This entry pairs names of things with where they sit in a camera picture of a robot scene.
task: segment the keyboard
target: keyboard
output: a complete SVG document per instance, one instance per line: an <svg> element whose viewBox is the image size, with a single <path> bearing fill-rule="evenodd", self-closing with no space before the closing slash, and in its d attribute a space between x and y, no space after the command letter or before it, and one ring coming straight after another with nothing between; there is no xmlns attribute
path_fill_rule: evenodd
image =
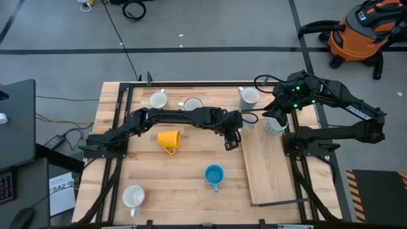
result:
<svg viewBox="0 0 407 229"><path fill-rule="evenodd" d="M15 182L13 170L0 172L0 204L15 199Z"/></svg>

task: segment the wooden cutting board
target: wooden cutting board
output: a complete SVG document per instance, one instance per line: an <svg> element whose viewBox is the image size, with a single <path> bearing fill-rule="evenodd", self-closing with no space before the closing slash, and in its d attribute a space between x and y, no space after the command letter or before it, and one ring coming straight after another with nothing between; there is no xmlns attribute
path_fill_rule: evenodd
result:
<svg viewBox="0 0 407 229"><path fill-rule="evenodd" d="M281 136L268 135L264 120L242 132L242 148L252 204L296 199Z"/></svg>

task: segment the yellow mug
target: yellow mug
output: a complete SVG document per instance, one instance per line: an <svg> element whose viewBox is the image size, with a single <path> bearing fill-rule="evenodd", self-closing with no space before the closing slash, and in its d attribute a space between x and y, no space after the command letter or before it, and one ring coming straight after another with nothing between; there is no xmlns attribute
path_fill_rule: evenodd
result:
<svg viewBox="0 0 407 229"><path fill-rule="evenodd" d="M181 144L181 133L179 130L160 132L158 133L158 144L168 154L173 155Z"/></svg>

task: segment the yellow and black striped tape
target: yellow and black striped tape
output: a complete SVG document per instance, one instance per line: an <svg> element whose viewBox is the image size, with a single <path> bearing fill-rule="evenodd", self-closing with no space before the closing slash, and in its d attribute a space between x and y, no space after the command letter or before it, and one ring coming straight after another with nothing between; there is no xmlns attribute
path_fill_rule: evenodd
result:
<svg viewBox="0 0 407 229"><path fill-rule="evenodd" d="M352 196L352 201L354 203L357 222L364 223L366 218L364 217L362 200L359 196L359 190L357 189L356 177L355 177L355 174L352 172L352 169L348 169L346 171L346 176L348 177L350 194Z"/></svg>
<svg viewBox="0 0 407 229"><path fill-rule="evenodd" d="M407 191L407 176L406 176L406 174L404 174L402 172L398 172L398 173L401 176L401 179L403 180L403 183L404 183L404 187L406 188L406 191Z"/></svg>

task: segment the white paper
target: white paper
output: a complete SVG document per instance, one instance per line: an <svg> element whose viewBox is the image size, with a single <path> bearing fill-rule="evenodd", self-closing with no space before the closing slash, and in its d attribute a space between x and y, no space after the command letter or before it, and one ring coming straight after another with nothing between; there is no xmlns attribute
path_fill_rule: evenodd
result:
<svg viewBox="0 0 407 229"><path fill-rule="evenodd" d="M68 172L51 178L50 182L50 216L54 216L75 207L74 179Z"/></svg>

